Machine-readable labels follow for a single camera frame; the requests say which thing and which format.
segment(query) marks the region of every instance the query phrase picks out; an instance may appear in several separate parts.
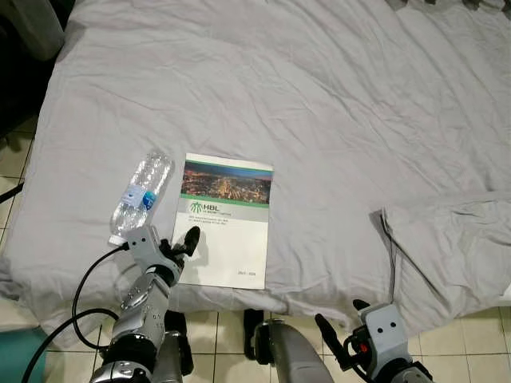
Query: mattress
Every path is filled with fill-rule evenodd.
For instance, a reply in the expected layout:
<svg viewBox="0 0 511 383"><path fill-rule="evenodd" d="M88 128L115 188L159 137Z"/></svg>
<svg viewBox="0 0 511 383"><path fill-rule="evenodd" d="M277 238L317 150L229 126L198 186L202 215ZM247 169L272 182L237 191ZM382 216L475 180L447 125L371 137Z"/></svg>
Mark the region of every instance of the mattress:
<svg viewBox="0 0 511 383"><path fill-rule="evenodd" d="M455 306L423 270L396 272L396 256L414 258L396 255L378 212L511 188L510 32L498 9L458 1L397 13L383 0L77 2L0 290L16 290L45 330L68 318L135 165L156 147L176 161L153 220L161 237L186 152L275 169L266 288L179 285L174 310L321 312L350 328L352 299L391 302L406 288L395 301L412 334L495 304L505 276ZM117 308L139 273L129 255L105 262L81 308ZM414 302L414 288L430 293Z"/></svg>

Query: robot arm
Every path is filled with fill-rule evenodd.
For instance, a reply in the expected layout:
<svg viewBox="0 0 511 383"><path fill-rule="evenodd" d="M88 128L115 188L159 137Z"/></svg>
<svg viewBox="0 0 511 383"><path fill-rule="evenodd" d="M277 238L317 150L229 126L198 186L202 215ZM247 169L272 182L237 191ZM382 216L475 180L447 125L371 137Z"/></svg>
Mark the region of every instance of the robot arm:
<svg viewBox="0 0 511 383"><path fill-rule="evenodd" d="M103 366L94 372L91 383L181 383L182 373L191 373L184 316L168 312L168 298L183 271L184 256L193 254L199 236L200 229L193 227L184 244L171 248L166 239L159 241L154 227L127 234L133 257L146 272L121 304Z"/></svg>
<svg viewBox="0 0 511 383"><path fill-rule="evenodd" d="M354 305L362 326L344 345L321 314L315 317L323 340L343 371L353 369L369 383L433 383L428 370L421 363L413 362L408 354L408 339L396 306L369 306L360 300L355 300ZM348 353L350 344L355 355Z"/></svg>

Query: plastic water bottle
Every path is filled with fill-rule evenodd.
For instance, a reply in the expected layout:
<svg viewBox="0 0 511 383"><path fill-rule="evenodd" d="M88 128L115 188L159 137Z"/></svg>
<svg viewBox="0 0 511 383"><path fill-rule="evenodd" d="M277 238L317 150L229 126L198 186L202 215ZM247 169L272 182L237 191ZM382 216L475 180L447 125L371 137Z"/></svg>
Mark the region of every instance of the plastic water bottle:
<svg viewBox="0 0 511 383"><path fill-rule="evenodd" d="M120 246L126 232L151 221L159 195L174 171L174 162L159 150L142 160L110 220L109 243Z"/></svg>

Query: black wire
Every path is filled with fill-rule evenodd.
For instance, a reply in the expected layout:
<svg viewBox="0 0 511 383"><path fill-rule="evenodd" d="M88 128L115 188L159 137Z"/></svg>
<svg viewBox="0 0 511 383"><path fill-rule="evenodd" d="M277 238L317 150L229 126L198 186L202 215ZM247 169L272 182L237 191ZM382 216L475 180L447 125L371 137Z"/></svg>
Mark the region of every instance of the black wire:
<svg viewBox="0 0 511 383"><path fill-rule="evenodd" d="M353 342L353 339L355 339L355 336L352 334L348 338L344 339L344 342L343 342L343 347L346 350L346 352L348 353L348 355L350 355L350 350L348 349L348 347L350 346L350 343Z"/></svg>
<svg viewBox="0 0 511 383"><path fill-rule="evenodd" d="M89 309L82 311L81 313L77 314L76 316L68 319L64 323L62 323L53 333L48 335L48 337L44 340L44 342L39 346L39 348L36 350L34 355L32 356L32 359L30 359L30 362L28 366L25 369L25 373L23 374L22 383L28 383L30 379L30 374L32 373L32 370L34 369L34 366L38 362L39 357L44 352L45 348L52 342L52 340L55 339L57 335L60 334L67 326L69 326L71 323L75 323L76 320L83 318L90 314L107 314L109 315L111 311L107 309Z"/></svg>
<svg viewBox="0 0 511 383"><path fill-rule="evenodd" d="M89 342L87 339L85 339L85 337L81 333L80 329L78 328L78 322L77 322L77 318L76 317L77 317L78 298L80 296L81 289L82 289L83 285L85 284L85 280L87 279L87 277L89 277L89 274L92 272L94 267L96 267L103 260L107 259L110 255L113 255L113 254L115 254L115 253L117 253L118 251L121 251L121 250L127 251L128 249L129 249L128 243L125 242L121 246L113 249L112 251L110 251L110 252L106 253L105 255L103 255L102 257L100 257L95 263L93 263L93 265L84 274L83 278L80 281L80 284L78 285L77 292L74 295L73 306L71 308L72 319L74 318L73 321L72 321L74 332L76 333L78 338L82 341L82 343L84 343L85 345L87 345L91 349L98 349L98 350L101 351L101 350L107 349L108 346L107 345L95 345L92 342ZM112 317L115 320L117 320L119 318L117 316L117 314L115 314L111 310L108 310L108 309L102 309L102 310L104 311L103 314L107 314L107 315L109 315L110 317Z"/></svg>
<svg viewBox="0 0 511 383"><path fill-rule="evenodd" d="M24 184L25 184L24 182L21 182L18 186L15 186L14 188L0 195L0 203L5 202L9 198L12 198L15 195L17 195L23 189Z"/></svg>
<svg viewBox="0 0 511 383"><path fill-rule="evenodd" d="M396 287L396 257L398 256L398 252L394 251L394 240L392 239L392 234L390 233L389 227L386 225L385 219L383 218L383 213L380 213L380 224L382 225L382 230L387 239L389 240L389 258L390 258L390 303L394 303L394 292Z"/></svg>

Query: report cover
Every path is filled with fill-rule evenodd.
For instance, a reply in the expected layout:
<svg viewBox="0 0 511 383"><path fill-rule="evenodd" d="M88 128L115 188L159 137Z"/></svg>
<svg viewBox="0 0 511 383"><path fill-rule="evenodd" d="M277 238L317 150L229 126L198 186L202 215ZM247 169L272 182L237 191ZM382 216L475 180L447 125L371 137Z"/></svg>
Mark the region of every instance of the report cover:
<svg viewBox="0 0 511 383"><path fill-rule="evenodd" d="M173 238L200 227L180 283L263 289L273 167L186 155Z"/></svg>

